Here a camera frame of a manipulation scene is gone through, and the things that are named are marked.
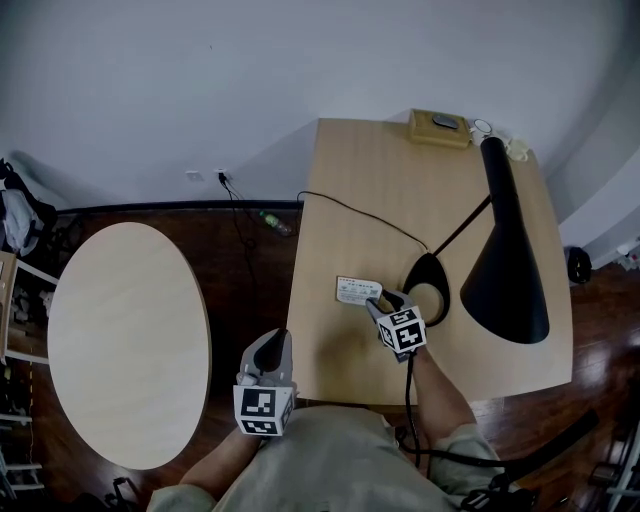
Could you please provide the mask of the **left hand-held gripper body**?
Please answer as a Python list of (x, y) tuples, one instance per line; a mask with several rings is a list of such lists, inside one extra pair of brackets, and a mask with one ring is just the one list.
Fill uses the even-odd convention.
[(236, 380), (234, 417), (241, 432), (281, 437), (297, 391), (290, 332), (274, 329), (254, 341), (243, 353)]

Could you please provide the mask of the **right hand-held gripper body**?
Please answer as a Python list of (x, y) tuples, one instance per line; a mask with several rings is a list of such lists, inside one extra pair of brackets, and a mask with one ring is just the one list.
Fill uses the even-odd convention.
[(417, 348), (426, 345), (426, 327), (419, 307), (413, 301), (410, 309), (384, 312), (385, 316), (375, 321), (379, 338), (398, 363), (406, 362)]

